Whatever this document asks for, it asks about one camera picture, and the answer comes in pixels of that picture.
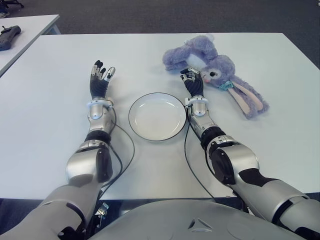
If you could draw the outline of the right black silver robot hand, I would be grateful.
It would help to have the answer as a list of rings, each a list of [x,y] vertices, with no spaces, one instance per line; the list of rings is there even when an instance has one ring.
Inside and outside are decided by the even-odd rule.
[[[204,83],[201,73],[194,68],[186,68],[180,71],[180,78],[191,97],[204,96]]]

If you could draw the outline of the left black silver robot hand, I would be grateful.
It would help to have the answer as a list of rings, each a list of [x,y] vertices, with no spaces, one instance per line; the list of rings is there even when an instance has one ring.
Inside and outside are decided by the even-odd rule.
[[[97,60],[91,69],[89,90],[92,100],[106,97],[110,80],[116,72],[115,67],[112,66],[106,70],[103,65],[102,61]]]

